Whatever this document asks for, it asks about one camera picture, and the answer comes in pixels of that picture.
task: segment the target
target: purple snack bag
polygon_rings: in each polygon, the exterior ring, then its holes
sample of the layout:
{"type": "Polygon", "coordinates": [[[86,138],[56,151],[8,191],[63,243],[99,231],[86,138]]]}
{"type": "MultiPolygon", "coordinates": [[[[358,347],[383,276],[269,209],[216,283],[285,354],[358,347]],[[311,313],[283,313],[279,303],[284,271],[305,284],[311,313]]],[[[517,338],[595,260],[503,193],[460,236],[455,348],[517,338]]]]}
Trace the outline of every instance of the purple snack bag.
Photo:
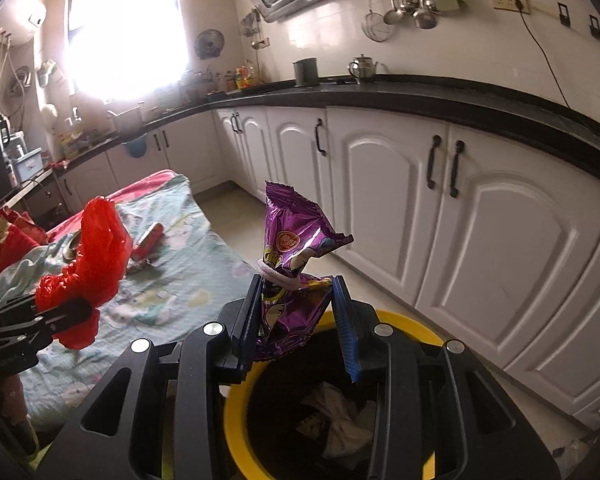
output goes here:
{"type": "Polygon", "coordinates": [[[309,258],[320,258],[350,244],[337,233],[320,206],[291,186],[267,182],[264,256],[258,262],[262,287],[262,323],[256,361],[278,358],[301,347],[331,299],[331,276],[303,274],[309,258]]]}

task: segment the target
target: white cabinet door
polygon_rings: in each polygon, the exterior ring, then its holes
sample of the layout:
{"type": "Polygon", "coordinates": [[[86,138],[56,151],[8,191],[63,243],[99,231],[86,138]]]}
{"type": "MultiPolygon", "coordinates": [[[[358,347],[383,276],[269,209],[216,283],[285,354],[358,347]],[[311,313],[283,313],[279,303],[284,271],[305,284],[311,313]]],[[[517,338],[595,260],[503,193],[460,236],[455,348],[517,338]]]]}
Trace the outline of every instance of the white cabinet door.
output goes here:
{"type": "Polygon", "coordinates": [[[60,177],[72,211],[81,211],[97,196],[108,196],[120,186],[116,181],[106,153],[90,158],[60,177]]]}
{"type": "MultiPolygon", "coordinates": [[[[146,151],[142,156],[130,155],[128,146],[125,144],[119,144],[107,150],[107,158],[120,187],[133,184],[156,171],[169,169],[162,131],[148,132],[144,135],[143,140],[146,144],[146,151]]],[[[137,139],[134,142],[142,143],[142,140],[137,139]]]]}
{"type": "Polygon", "coordinates": [[[414,305],[436,229],[448,126],[352,108],[328,108],[327,122],[333,221],[354,238],[337,254],[414,305]]]}
{"type": "Polygon", "coordinates": [[[211,111],[195,114],[160,128],[169,167],[189,179],[198,193],[224,182],[218,134],[211,111]]]}
{"type": "Polygon", "coordinates": [[[325,110],[267,107],[267,119],[279,180],[319,204],[327,218],[333,218],[325,110]]]}
{"type": "Polygon", "coordinates": [[[556,316],[505,370],[584,424],[600,426],[600,243],[556,316]]]}
{"type": "Polygon", "coordinates": [[[251,182],[246,171],[247,163],[242,139],[236,128],[235,110],[218,108],[214,113],[227,177],[241,188],[250,191],[251,182]]]}
{"type": "Polygon", "coordinates": [[[448,146],[416,308],[505,367],[555,315],[591,258],[600,239],[600,181],[533,148],[460,126],[450,128],[448,146]]]}
{"type": "Polygon", "coordinates": [[[235,113],[245,157],[244,169],[251,181],[254,195],[266,202],[266,181],[277,180],[266,109],[241,107],[236,108],[235,113]]]}

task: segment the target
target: gray canister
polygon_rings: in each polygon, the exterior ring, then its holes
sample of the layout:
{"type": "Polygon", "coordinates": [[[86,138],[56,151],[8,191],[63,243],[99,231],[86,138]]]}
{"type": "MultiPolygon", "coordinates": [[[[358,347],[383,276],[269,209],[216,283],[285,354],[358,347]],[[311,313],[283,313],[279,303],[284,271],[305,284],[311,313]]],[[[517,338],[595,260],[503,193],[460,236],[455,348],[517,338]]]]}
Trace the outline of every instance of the gray canister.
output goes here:
{"type": "Polygon", "coordinates": [[[301,59],[294,63],[296,73],[296,86],[316,86],[320,84],[318,79],[318,60],[315,57],[301,59]]]}

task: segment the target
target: white elastic band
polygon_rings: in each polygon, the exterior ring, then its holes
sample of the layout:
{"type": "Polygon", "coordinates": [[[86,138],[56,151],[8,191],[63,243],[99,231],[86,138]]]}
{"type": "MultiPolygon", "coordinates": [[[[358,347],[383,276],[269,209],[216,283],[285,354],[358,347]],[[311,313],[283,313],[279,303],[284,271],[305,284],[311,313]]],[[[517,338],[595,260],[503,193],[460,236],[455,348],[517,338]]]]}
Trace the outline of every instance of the white elastic band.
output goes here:
{"type": "Polygon", "coordinates": [[[258,260],[258,274],[268,282],[286,288],[286,290],[298,290],[300,288],[300,276],[288,278],[269,267],[263,260],[258,260]]]}

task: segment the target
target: snack bag logo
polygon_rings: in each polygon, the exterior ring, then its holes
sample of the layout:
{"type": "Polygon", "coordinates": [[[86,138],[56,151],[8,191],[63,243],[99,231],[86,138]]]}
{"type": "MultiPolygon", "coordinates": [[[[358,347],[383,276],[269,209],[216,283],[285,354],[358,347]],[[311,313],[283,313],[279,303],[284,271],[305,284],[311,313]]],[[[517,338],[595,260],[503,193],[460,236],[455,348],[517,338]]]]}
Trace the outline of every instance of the snack bag logo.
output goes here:
{"type": "Polygon", "coordinates": [[[280,231],[276,237],[276,245],[281,253],[286,253],[298,247],[300,237],[291,231],[280,231]]]}

